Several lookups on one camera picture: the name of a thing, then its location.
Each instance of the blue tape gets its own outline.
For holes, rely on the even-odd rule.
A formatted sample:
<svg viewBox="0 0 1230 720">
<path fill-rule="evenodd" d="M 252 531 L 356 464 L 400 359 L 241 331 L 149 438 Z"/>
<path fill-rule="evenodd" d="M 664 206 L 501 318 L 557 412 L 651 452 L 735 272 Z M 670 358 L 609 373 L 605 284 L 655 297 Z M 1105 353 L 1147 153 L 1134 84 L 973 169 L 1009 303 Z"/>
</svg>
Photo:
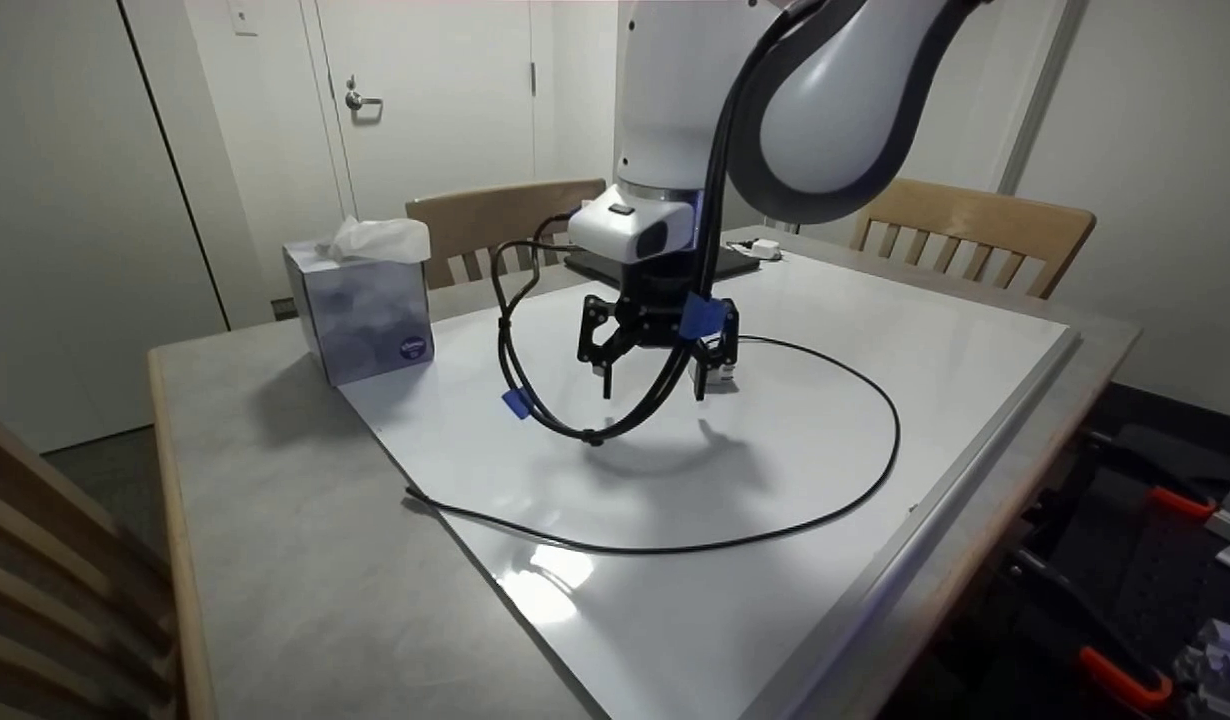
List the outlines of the blue tape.
<svg viewBox="0 0 1230 720">
<path fill-rule="evenodd" d="M 696 293 L 691 293 L 688 295 L 688 304 L 681 308 L 681 324 L 678 327 L 678 334 L 685 340 L 699 340 L 711 336 L 711 334 L 720 334 L 721 325 L 724 322 L 724 302 L 705 300 Z"/>
<path fill-rule="evenodd" d="M 513 410 L 513 414 L 518 416 L 518 420 L 531 416 L 531 399 L 526 396 L 524 389 L 510 389 L 501 398 L 504 399 L 504 405 L 509 406 L 509 410 Z"/>
</svg>

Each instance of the wooden chair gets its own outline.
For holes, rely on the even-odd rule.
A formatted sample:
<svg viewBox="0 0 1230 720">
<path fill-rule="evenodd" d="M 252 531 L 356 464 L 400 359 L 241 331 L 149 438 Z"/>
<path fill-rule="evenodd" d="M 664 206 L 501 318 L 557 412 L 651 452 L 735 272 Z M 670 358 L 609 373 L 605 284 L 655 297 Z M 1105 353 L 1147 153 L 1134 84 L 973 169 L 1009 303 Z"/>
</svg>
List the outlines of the wooden chair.
<svg viewBox="0 0 1230 720">
<path fill-rule="evenodd" d="M 429 288 L 455 284 L 449 258 L 464 261 L 470 281 L 482 279 L 477 251 L 491 250 L 501 242 L 533 236 L 539 223 L 549 215 L 578 208 L 581 201 L 593 201 L 606 190 L 606 181 L 519 183 L 518 186 L 477 190 L 413 199 L 406 204 L 406 217 L 428 225 L 433 255 L 424 263 Z M 542 235 L 551 242 L 565 225 L 555 224 Z M 520 268 L 529 265 L 529 251 L 515 249 Z M 545 265 L 556 265 L 557 254 L 545 252 Z"/>
<path fill-rule="evenodd" d="M 0 561 L 0 688 L 86 716 L 184 714 L 166 562 L 1 425 Z M 4 702 L 0 719 L 30 716 Z"/>
<path fill-rule="evenodd" d="M 1046 299 L 1090 236 L 1095 215 L 1018 197 L 898 178 L 859 213 L 851 250 L 863 250 L 872 223 L 886 224 L 879 250 L 883 258 L 894 252 L 900 228 L 915 229 L 904 254 L 904 263 L 909 265 L 921 258 L 931 233 L 943 234 L 948 240 L 935 260 L 938 273 L 948 272 L 962 242 L 972 242 L 975 251 L 963 277 L 974 282 L 984 277 L 994 249 L 1007 251 L 994 287 L 1011 284 L 1026 258 L 1041 260 L 1043 268 L 1028 286 L 1027 295 Z"/>
</svg>

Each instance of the white whiteboard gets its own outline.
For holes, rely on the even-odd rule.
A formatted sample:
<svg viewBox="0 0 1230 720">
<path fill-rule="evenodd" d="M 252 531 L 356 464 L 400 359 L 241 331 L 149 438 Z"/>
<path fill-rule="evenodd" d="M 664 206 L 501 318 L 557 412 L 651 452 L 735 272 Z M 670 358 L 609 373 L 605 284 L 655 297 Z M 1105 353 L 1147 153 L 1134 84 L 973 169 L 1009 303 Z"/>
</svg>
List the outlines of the white whiteboard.
<svg viewBox="0 0 1230 720">
<path fill-rule="evenodd" d="M 587 293 L 616 295 L 589 283 L 534 297 L 514 315 L 539 395 L 573 427 L 619 418 L 664 359 L 664 351 L 621 359 L 614 398 L 603 401 L 601 379 L 574 359 Z M 879 383 L 903 422 L 899 460 L 876 496 L 835 523 L 702 555 L 589 556 L 446 518 L 613 718 L 747 714 L 909 512 L 941 478 L 961 475 L 954 465 L 1037 383 L 1039 363 L 1073 341 L 1048 320 L 795 256 L 721 282 L 715 294 L 737 302 L 742 332 L 827 352 Z M 753 343 L 740 345 L 739 391 L 697 404 L 683 378 L 627 436 L 598 448 L 561 438 L 501 401 L 497 313 L 438 322 L 432 366 L 342 388 L 435 500 L 583 542 L 664 546 L 824 514 L 886 464 L 893 423 L 875 391 L 815 357 Z M 850 604 L 838 614 L 857 618 L 861 607 Z"/>
</svg>

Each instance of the tissue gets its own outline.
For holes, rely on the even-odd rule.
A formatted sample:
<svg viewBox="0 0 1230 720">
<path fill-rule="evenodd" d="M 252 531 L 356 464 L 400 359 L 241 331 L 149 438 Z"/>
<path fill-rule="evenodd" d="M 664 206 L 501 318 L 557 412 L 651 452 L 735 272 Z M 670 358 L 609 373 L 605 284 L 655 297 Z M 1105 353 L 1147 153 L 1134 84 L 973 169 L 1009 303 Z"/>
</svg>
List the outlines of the tissue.
<svg viewBox="0 0 1230 720">
<path fill-rule="evenodd" d="M 346 258 L 391 260 L 395 263 L 423 263 L 432 252 L 428 225 L 419 220 L 358 220 L 344 219 L 335 240 L 317 245 L 326 258 L 342 263 Z"/>
</svg>

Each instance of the laptop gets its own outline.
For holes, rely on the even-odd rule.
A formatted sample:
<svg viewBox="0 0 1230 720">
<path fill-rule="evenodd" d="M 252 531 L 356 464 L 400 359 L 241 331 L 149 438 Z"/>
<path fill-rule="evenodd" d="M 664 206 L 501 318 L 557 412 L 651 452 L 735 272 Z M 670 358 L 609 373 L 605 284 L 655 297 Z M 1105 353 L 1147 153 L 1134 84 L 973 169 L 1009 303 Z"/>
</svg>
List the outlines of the laptop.
<svg viewBox="0 0 1230 720">
<path fill-rule="evenodd" d="M 603 258 L 597 252 L 579 250 L 566 252 L 565 258 L 561 261 L 568 268 L 574 270 L 574 272 L 583 274 L 585 278 L 593 278 L 610 287 L 619 288 L 619 278 L 624 272 L 624 266 L 616 263 L 615 260 Z M 717 252 L 717 272 L 713 277 L 721 281 L 734 277 L 734 274 L 750 273 L 761 263 L 761 260 L 749 258 L 748 255 L 723 246 Z"/>
</svg>

